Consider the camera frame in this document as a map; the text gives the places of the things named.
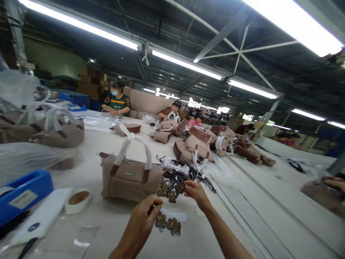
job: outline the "finger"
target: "finger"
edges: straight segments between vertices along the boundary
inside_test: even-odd
[[[198,183],[197,182],[195,182],[195,181],[184,181],[184,183],[186,184],[186,185],[188,185],[188,186],[192,186],[192,187],[194,187],[194,188],[196,188],[196,187],[198,187]]]
[[[157,219],[157,217],[158,217],[158,212],[161,210],[161,208],[162,208],[162,205],[156,206],[156,207],[152,210],[150,216],[148,216],[148,218],[147,218],[147,224],[148,224],[150,227],[153,227],[153,224],[155,223],[155,221],[156,221],[156,219]]]

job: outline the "plastic bag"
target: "plastic bag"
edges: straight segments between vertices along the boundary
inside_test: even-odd
[[[18,108],[37,99],[48,99],[50,94],[50,90],[41,85],[35,76],[24,75],[13,69],[0,72],[0,97]]]
[[[80,159],[77,149],[61,149],[29,142],[1,144],[0,187],[37,169],[71,169]]]

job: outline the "black hair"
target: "black hair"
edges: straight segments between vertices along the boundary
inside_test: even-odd
[[[195,116],[194,116],[194,119],[196,119],[196,118],[199,118],[200,120],[204,120],[205,118],[204,118],[204,116],[201,114],[201,113],[197,113]]]
[[[254,128],[254,124],[252,124],[252,123],[251,123],[251,124],[248,124],[247,126],[248,126],[248,128],[249,128],[250,130],[254,130],[254,129],[255,129],[255,128]]]
[[[292,134],[290,134],[290,136],[293,137],[293,138],[300,138],[301,137],[297,133],[292,133]]]

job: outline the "bag strap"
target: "bag strap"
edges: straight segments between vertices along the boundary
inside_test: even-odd
[[[67,116],[72,124],[80,128],[81,130],[83,129],[83,127],[79,125],[79,122],[73,117],[72,113],[68,109],[56,106],[47,112],[46,123],[44,125],[44,129],[46,131],[52,128],[54,128],[56,131],[61,131],[61,125],[58,121],[57,111],[60,111],[62,115]]]
[[[126,156],[126,153],[131,145],[131,142],[133,140],[139,141],[140,143],[142,143],[144,145],[145,148],[145,153],[146,153],[146,164],[145,164],[145,171],[144,171],[144,175],[142,178],[142,183],[146,183],[148,181],[148,177],[150,174],[150,170],[152,168],[152,153],[151,150],[148,146],[148,143],[139,135],[135,135],[133,136],[132,134],[129,134],[128,138],[122,143],[120,152],[118,154],[118,156],[116,157],[115,161],[114,161],[114,166],[112,167],[111,171],[110,171],[110,175],[114,176],[117,173],[117,170],[119,169],[119,166],[121,165],[123,159]]]

